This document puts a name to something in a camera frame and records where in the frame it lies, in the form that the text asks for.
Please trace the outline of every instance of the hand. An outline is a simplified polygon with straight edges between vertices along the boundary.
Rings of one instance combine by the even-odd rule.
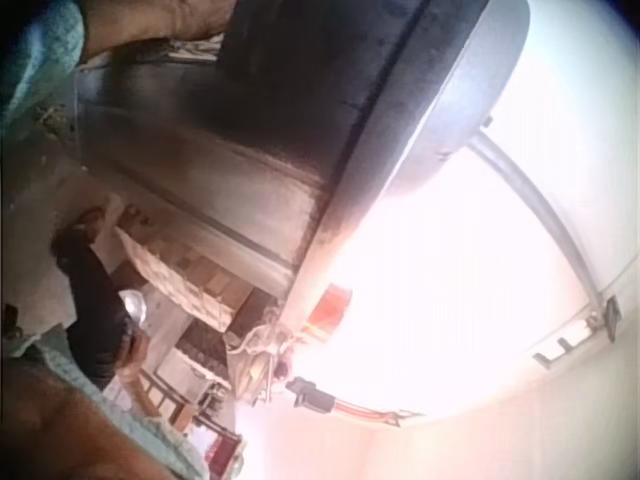
[[[178,4],[178,40],[202,40],[224,32],[236,0],[173,0]]]
[[[140,377],[142,364],[149,353],[149,336],[140,327],[134,326],[131,335],[126,335],[116,359],[116,375],[124,385]]]

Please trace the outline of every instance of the blue cloth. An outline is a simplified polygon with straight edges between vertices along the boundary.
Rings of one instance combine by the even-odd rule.
[[[78,64],[84,24],[73,0],[55,0],[9,51],[0,73],[1,133],[54,92]]]
[[[36,348],[44,364],[58,377],[84,392],[109,420],[147,453],[188,480],[208,480],[209,469],[200,453],[163,419],[140,418],[107,400],[85,377],[72,359],[66,333],[56,326],[42,336],[32,336],[11,344],[4,343],[3,354],[22,356]]]

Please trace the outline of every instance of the skin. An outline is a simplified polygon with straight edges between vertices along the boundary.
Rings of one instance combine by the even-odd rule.
[[[85,0],[81,61],[141,40],[211,37],[224,31],[234,6],[235,0]]]
[[[0,467],[6,478],[175,478],[46,368],[6,361],[2,400]]]
[[[82,61],[126,43],[196,40],[224,31],[235,0],[84,0]],[[118,376],[147,415],[140,366],[148,338],[123,340]],[[98,410],[82,392],[42,366],[3,360],[0,478],[169,480],[175,477]]]

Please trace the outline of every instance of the metal rod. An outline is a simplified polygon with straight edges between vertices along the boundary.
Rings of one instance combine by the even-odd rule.
[[[598,325],[604,325],[604,307],[600,292],[596,288],[593,276],[589,271],[584,257],[578,250],[578,246],[573,241],[571,234],[564,223],[553,209],[551,204],[542,195],[542,192],[526,176],[526,174],[516,165],[493,140],[484,132],[478,131],[471,137],[468,148],[478,154],[502,179],[513,189],[522,201],[538,217],[538,220],[545,227],[547,232],[556,242],[560,251],[564,254],[573,269],[576,277],[582,284],[582,288],[587,294],[589,304],[593,314],[598,319]],[[594,325],[592,318],[587,318],[587,323],[591,327]]]

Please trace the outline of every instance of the person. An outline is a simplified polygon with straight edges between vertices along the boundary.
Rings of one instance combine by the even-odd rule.
[[[221,33],[235,0],[50,0],[45,4],[3,48],[3,138],[12,124],[55,91],[79,63],[131,42],[198,40]]]
[[[230,0],[49,2],[3,58],[3,138],[79,62],[133,41],[214,35],[232,10]],[[91,249],[103,217],[100,209],[85,212],[51,243],[76,321],[39,337],[3,337],[0,478],[209,479],[198,452],[158,419],[144,393],[149,340]],[[115,375],[143,416],[102,395]]]
[[[91,249],[103,219],[102,209],[91,209],[51,243],[76,321],[66,332],[58,326],[39,338],[3,340],[11,358],[2,371],[0,470],[17,479],[208,479],[202,456],[144,391],[149,339]],[[102,395],[116,375],[143,416]]]

